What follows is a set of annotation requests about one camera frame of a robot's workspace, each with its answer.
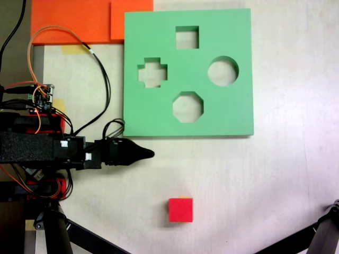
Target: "orange board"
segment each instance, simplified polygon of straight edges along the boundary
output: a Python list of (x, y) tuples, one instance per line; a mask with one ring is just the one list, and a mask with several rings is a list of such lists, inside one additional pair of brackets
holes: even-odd
[[(86, 43), (123, 43), (124, 13), (152, 11), (153, 0), (32, 0), (31, 36), (47, 25), (73, 30)], [(33, 44), (78, 44), (72, 35), (48, 30)]]
[(111, 41), (123, 43), (125, 12), (151, 12), (153, 0), (112, 0)]

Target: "white surface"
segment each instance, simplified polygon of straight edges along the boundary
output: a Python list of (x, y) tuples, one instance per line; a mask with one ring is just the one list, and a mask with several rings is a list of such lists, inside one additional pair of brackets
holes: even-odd
[[(70, 219), (133, 254), (250, 254), (313, 223), (339, 197), (339, 2), (155, 0), (157, 11), (233, 7), (252, 9), (254, 136), (135, 140), (155, 158), (73, 172), (73, 195), (62, 202)], [(123, 46), (93, 48), (113, 97), (80, 133), (90, 141), (122, 112)], [(80, 127), (104, 106), (98, 66), (55, 46), (44, 56), (43, 82)], [(194, 198), (194, 222), (169, 226), (165, 202), (179, 195)]]

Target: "red block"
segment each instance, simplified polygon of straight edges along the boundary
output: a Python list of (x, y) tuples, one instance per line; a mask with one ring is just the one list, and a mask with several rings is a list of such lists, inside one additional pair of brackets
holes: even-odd
[(170, 222), (193, 222), (193, 199), (170, 198), (168, 214)]

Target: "green shape sorter board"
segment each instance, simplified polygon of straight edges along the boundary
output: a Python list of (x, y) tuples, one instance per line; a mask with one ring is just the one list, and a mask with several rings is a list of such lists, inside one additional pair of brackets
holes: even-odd
[[(177, 49), (177, 31), (197, 31), (195, 49)], [(230, 60), (237, 79), (218, 86), (208, 68)], [(158, 60), (167, 80), (147, 88), (138, 70)], [(190, 123), (173, 114), (173, 102), (194, 94), (202, 115)], [(253, 135), (251, 10), (126, 13), (124, 45), (125, 136)]]

